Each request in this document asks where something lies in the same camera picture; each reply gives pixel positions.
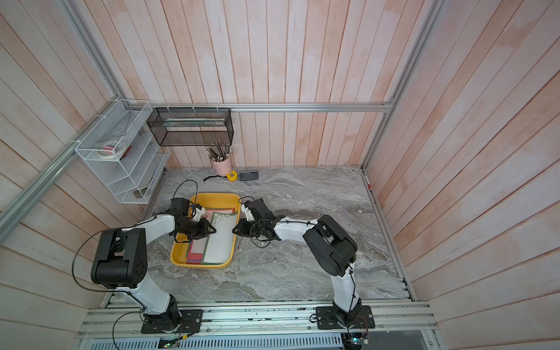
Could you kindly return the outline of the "red bordered stationery paper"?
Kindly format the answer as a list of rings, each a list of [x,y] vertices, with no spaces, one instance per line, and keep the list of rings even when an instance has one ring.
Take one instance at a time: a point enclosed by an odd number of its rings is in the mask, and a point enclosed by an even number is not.
[[[203,217],[207,218],[208,221],[212,221],[212,216],[215,212],[233,214],[236,213],[235,209],[209,209],[206,211]],[[189,247],[188,253],[186,254],[186,262],[189,265],[203,265],[202,260],[204,256],[204,251],[207,245],[208,237],[203,239],[194,240]]]

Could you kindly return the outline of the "green bordered stationery paper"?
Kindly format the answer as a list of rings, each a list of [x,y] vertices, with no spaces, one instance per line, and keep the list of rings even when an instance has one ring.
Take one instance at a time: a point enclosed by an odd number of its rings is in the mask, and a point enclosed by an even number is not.
[[[211,225],[216,232],[208,237],[202,263],[204,265],[222,265],[229,261],[233,249],[233,229],[236,227],[236,213],[226,214],[215,212]]]

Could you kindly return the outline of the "yellow plastic storage tray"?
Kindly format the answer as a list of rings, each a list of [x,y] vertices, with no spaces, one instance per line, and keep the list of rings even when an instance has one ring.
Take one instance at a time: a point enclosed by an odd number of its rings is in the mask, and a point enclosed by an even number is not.
[[[241,214],[240,196],[202,193],[188,201],[189,212],[177,220],[170,261],[182,268],[222,269],[233,259]]]

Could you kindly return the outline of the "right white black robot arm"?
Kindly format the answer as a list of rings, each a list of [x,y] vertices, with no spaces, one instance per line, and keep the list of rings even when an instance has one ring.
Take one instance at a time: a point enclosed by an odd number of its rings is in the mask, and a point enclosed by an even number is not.
[[[331,276],[334,291],[333,305],[317,309],[317,319],[335,320],[344,328],[351,327],[362,307],[354,278],[358,250],[355,240],[330,215],[316,220],[276,216],[262,198],[245,202],[241,211],[244,218],[233,229],[233,234],[265,245],[272,241],[307,245],[320,267]]]

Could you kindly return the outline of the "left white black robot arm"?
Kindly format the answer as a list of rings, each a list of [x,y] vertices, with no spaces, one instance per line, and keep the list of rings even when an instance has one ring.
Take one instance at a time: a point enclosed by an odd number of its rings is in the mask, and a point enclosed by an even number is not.
[[[161,236],[183,234],[184,244],[210,236],[216,229],[204,217],[206,212],[200,204],[174,198],[166,211],[148,220],[99,232],[90,279],[104,292],[124,294],[136,302],[144,318],[143,333],[171,333],[182,324],[176,298],[148,274],[147,245]]]

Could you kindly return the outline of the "yellow tape measure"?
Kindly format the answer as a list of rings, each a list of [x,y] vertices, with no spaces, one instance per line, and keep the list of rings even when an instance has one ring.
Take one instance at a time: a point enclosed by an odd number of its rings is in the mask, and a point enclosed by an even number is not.
[[[232,170],[226,174],[226,177],[229,181],[235,182],[238,179],[239,175],[235,170]]]

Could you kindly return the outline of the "pink pencil cup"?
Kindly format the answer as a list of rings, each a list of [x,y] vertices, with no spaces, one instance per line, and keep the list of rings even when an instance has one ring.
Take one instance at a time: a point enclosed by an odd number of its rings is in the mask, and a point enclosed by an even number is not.
[[[227,176],[233,170],[231,158],[222,161],[211,161],[211,165],[219,176]]]

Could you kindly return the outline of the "pencils bundle in cup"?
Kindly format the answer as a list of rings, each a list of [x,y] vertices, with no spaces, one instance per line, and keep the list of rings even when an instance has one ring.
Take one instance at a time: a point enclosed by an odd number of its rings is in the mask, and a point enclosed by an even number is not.
[[[223,162],[229,159],[232,146],[227,142],[215,141],[206,146],[205,154],[212,162]]]

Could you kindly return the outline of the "tape roll on shelf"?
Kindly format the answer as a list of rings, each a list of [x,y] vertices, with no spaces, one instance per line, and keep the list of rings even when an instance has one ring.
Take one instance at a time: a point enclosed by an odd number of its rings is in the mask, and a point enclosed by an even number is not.
[[[103,141],[98,146],[95,153],[97,157],[102,160],[119,160],[125,155],[129,148],[130,144],[127,141],[111,139]]]

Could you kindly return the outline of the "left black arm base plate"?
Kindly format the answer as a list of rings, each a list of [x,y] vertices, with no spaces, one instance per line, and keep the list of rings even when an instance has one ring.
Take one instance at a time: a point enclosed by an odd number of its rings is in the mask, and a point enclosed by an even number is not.
[[[202,309],[178,309],[159,315],[144,315],[141,334],[198,333],[204,311]]]

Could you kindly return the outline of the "black mesh wall basket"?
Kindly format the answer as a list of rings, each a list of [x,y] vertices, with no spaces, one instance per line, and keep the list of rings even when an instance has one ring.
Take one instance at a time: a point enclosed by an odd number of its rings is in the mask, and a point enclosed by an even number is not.
[[[160,146],[205,147],[233,143],[229,109],[220,107],[157,107],[147,126]]]

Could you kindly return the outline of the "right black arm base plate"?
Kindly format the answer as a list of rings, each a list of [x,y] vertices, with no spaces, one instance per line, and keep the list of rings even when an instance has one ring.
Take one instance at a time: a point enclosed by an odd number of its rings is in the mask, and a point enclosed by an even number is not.
[[[320,306],[314,314],[320,330],[372,330],[376,327],[370,306],[357,305],[350,313],[338,306]]]

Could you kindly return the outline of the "aluminium front rail frame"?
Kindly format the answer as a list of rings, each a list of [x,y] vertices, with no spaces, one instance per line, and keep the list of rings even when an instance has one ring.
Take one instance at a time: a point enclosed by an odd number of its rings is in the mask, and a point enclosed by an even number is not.
[[[115,303],[91,309],[77,333],[84,349],[380,349],[386,339],[418,339],[445,349],[426,302],[366,300],[342,326],[322,302],[181,303],[184,319],[155,331],[139,309]]]

